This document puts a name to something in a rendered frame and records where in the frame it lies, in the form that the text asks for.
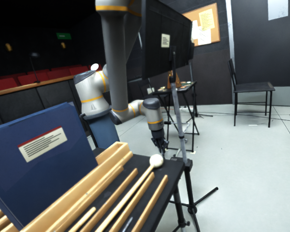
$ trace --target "red stripe on label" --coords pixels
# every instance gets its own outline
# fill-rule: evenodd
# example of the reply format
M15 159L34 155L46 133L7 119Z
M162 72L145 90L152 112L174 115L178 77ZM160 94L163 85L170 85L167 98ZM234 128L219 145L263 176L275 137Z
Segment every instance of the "red stripe on label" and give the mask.
M39 135L39 136L37 136L37 137L34 137L33 139L29 139L28 141L23 142L22 144L18 145L18 147L24 146L24 145L26 145L26 144L28 144L28 143L30 143L30 142L32 142L32 141L38 139L38 138L41 138L41 137L43 137L44 135L49 134L50 132L53 132L53 131L55 131L55 130L58 130L58 129L60 129L60 128L61 128L61 126L58 126L58 127L54 128L54 129L52 129L52 130L49 130L48 132L45 132L45 133L43 133L43 134L41 134L41 135Z

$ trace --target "black table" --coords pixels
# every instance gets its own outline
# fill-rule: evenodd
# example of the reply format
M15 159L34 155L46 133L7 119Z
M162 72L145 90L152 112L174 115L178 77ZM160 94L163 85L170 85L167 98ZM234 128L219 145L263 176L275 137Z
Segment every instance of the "black table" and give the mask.
M191 115L191 119L192 119L192 133L185 132L185 134L192 134L192 148L191 148L191 150L187 150L187 151L191 151L191 152L194 152L194 150L193 150L193 146L194 146L194 135L196 135L196 134L197 134L197 135L200 135L200 133L199 133L198 128L197 128L197 125L196 125L196 123L195 123L195 121L194 121L195 112L197 112L197 110L196 110L196 103L194 104L193 112L191 112L191 110L190 110L190 108L189 108L189 104L188 104L187 98L186 98L186 96L185 96L185 93L187 93L187 92L188 92L191 88L193 88L196 84L197 84L197 82L194 81L194 82L191 82L191 83L188 84L188 85L184 85L184 86L181 86L180 88L177 88L177 93L181 93L181 94L183 95L184 99L185 99L186 106L187 106L187 108L188 108L188 110L189 110L189 113L190 113L190 115ZM169 95L169 108L166 107L165 102L164 102L164 101L162 100L162 98L160 97L160 95L165 95L165 94L168 94L168 95ZM160 90L155 91L155 92L153 93L153 95L157 95L157 96L159 97L160 101L162 102L162 104L163 104L163 106L164 106L164 108L165 108L165 110L166 110L166 112L167 112L167 114L168 114L168 121L171 119L171 121L174 122L173 119L172 119L172 117L171 117L171 115L170 115L171 94L172 94L172 90L171 90L171 89L167 89L167 88L164 88L163 90L160 89ZM169 140L169 123L167 123L167 125L168 125L168 129L167 129L167 139L166 139L166 140ZM177 150L178 148L167 147L167 149L174 149L174 150Z
M94 150L95 156L101 153L104 149L96 148ZM146 171L149 167L149 159L150 157L141 156L141 155L133 155L133 157L124 165L124 171L119 174L119 176L99 195L99 197L80 215L80 217L75 220L75 222L66 230L68 232L75 224L78 222L84 214L91 209L92 207L96 207L97 211L102 207L102 205L108 200L108 198L116 191L116 189L121 185L121 183L128 177L128 175L137 168L138 174L132 180L132 182L128 185L128 187L124 190L124 192L119 196L119 198L115 201L115 203L110 207L110 209L106 212L106 214L100 219L99 223L91 230L94 232L101 223L106 219L106 217L111 213L111 211L116 207L116 205L121 201L121 199L126 195L126 193L132 188L132 186L136 183L136 181L141 177L141 175ZM158 227L158 224L162 218L162 215L173 195L175 189L177 189L178 181L184 171L185 164L184 162L172 161L172 160L164 160L164 164L161 168L154 169L153 172L155 174L155 178L146 190L145 194L142 196L132 213L129 215L126 222L123 224L122 228L119 231L122 231L125 227L126 223L133 217L133 220L130 226L127 229L127 232L132 231L134 225L142 214L143 210L147 206L149 200L153 196L156 188L160 184L164 175L168 175L168 182L158 198L157 203L152 209L148 219L146 220L144 226L141 229L141 232L153 232ZM127 204L122 208L120 213L112 220L109 226L104 230L105 232L109 231L116 220L121 215L124 208Z

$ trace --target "white mallet head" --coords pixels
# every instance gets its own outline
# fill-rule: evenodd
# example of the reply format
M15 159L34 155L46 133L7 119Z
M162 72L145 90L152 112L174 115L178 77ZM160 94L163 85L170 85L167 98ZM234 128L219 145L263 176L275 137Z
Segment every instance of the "white mallet head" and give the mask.
M154 168L159 168L163 165L163 157L159 154L155 154L150 157L149 163L154 166Z
M99 67L98 64L93 64L93 65L90 67L90 69L91 69L92 71L96 71L96 70L98 69L98 67Z

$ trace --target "dark ceiling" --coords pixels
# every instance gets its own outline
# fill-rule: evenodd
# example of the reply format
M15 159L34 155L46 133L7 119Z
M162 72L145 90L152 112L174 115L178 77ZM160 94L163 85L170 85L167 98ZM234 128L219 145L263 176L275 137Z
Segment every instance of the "dark ceiling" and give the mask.
M95 0L0 1L0 26L69 29L96 12Z

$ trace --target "yellow paper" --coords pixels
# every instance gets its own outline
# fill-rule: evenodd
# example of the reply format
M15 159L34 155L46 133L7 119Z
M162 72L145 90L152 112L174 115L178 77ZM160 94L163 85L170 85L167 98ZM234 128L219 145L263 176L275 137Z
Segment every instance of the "yellow paper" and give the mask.
M202 30L215 28L213 10L209 9L199 13Z

